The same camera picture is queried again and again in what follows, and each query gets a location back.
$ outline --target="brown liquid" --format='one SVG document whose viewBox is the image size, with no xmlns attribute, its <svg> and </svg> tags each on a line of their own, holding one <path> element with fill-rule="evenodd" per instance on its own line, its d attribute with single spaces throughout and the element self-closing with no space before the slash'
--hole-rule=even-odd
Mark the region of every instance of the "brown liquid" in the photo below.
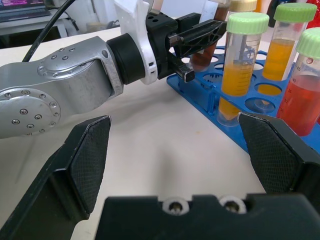
<svg viewBox="0 0 320 240">
<path fill-rule="evenodd" d="M 229 6 L 218 6 L 215 12 L 214 20 L 218 20 L 218 21 L 226 20 L 228 9 L 229 9 Z M 217 42 L 209 46 L 208 48 L 206 48 L 203 53 L 197 52 L 192 55 L 190 62 L 193 66 L 193 69 L 196 72 L 202 72 L 207 70 L 207 67 L 211 63 L 211 59 L 214 55 L 216 46 L 217 46 Z"/>
</svg>

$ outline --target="blue test tube rack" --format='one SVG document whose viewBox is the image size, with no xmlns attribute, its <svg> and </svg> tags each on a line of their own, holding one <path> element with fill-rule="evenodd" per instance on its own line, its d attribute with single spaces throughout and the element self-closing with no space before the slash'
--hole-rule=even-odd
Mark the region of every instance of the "blue test tube rack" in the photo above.
<svg viewBox="0 0 320 240">
<path fill-rule="evenodd" d="M 216 52 L 217 50 L 219 51 L 224 49 L 224 46 L 218 46 L 216 48 Z M 259 55 L 266 56 L 267 53 L 259 51 L 258 56 Z M 266 114 L 271 117 L 275 117 L 294 66 L 292 66 L 288 79 L 284 81 L 271 81 L 265 79 L 262 77 L 263 69 L 254 70 L 247 95 L 235 97 L 227 95 L 221 91 L 222 76 L 224 74 L 224 54 L 214 54 L 213 57 L 216 58 L 217 61 L 212 62 L 207 71 L 197 72 L 193 81 L 185 83 L 178 75 L 172 75 L 167 78 L 167 83 L 226 135 L 228 135 L 243 150 L 248 152 L 247 144 L 240 125 L 229 127 L 221 125 L 217 121 L 220 97 L 226 99 L 243 112 Z M 265 60 L 257 59 L 255 64 L 263 67 Z M 275 86 L 281 90 L 281 94 L 276 96 L 261 94 L 257 91 L 258 86 L 261 84 Z M 266 105 L 267 107 L 261 108 L 256 105 L 256 100 L 264 100 L 269 102 L 269 104 Z M 303 136 L 301 138 L 307 145 L 320 153 L 320 125 L 318 123 L 316 123 L 312 132 L 308 136 Z"/>
</svg>

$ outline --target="white table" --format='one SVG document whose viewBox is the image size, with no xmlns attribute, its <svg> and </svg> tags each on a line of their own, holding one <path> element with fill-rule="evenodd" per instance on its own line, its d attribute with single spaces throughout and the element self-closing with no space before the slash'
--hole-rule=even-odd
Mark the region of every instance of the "white table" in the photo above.
<svg viewBox="0 0 320 240">
<path fill-rule="evenodd" d="M 37 29 L 43 29 L 56 12 L 57 10 L 54 9 L 50 10 L 50 16 L 41 16 L 29 19 L 0 22 L 0 35 L 3 36 L 9 34 L 28 32 Z M 56 21 L 56 23 L 53 25 L 54 27 L 57 27 L 61 38 L 68 37 L 64 24 L 64 19 L 66 18 L 68 18 L 68 15 L 63 13 Z"/>
<path fill-rule="evenodd" d="M 106 41 L 119 34 L 120 29 L 115 28 L 45 42 L 33 60 L 96 35 Z M 225 38 L 221 39 L 218 46 L 224 42 Z M 266 51 L 268 46 L 261 42 L 260 49 Z M 27 46 L 0 50 L 0 66 L 21 61 L 27 50 Z M 94 212 L 76 226 L 73 240 L 94 239 L 108 196 L 158 195 L 161 200 L 181 196 L 190 200 L 194 194 L 244 198 L 247 193 L 264 192 L 249 155 L 165 79 L 151 85 L 137 81 L 125 86 L 124 94 L 52 131 L 0 140 L 0 227 L 73 126 L 102 115 L 112 117 L 104 178 Z"/>
</svg>

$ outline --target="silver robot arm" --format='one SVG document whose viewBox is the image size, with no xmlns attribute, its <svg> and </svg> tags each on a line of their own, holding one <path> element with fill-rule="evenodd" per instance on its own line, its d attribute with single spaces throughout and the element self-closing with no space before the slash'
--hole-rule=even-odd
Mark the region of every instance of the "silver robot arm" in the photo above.
<svg viewBox="0 0 320 240">
<path fill-rule="evenodd" d="M 94 37 L 33 62 L 0 67 L 0 139 L 43 133 L 123 92 L 113 53 Z"/>
</svg>

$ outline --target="robotic arm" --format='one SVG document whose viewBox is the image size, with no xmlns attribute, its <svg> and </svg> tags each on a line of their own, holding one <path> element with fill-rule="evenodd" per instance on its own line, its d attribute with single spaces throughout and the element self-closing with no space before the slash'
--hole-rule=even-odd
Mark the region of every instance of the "robotic arm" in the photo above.
<svg viewBox="0 0 320 240">
<path fill-rule="evenodd" d="M 119 37 L 107 42 L 93 37 L 37 61 L 0 67 L 0 139 L 49 131 L 72 115 L 98 108 L 137 80 L 148 85 L 173 73 L 193 80 L 195 72 L 181 58 L 219 40 L 226 23 L 199 24 L 196 13 L 174 20 L 151 4 L 115 1 Z"/>
</svg>

